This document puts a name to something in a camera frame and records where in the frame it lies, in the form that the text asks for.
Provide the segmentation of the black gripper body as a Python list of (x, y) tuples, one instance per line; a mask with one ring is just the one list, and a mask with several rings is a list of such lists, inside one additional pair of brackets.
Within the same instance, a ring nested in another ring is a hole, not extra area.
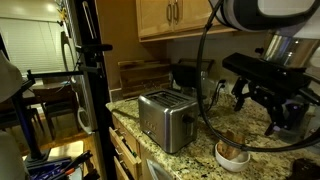
[(291, 130), (298, 126), (309, 109), (309, 104), (303, 98), (287, 99), (254, 82), (250, 82), (248, 88), (251, 99), (266, 109), (273, 106), (283, 107), (285, 124), (281, 129)]

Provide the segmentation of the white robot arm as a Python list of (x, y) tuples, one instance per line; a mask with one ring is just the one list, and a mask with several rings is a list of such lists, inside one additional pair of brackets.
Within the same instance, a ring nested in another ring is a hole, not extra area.
[(209, 0), (213, 16), (246, 32), (267, 33), (253, 58), (233, 53), (223, 67), (236, 73), (232, 89), (240, 110), (250, 98), (264, 106), (271, 123), (267, 135), (301, 132), (304, 116), (319, 97), (309, 88), (306, 70), (319, 48), (320, 0)]

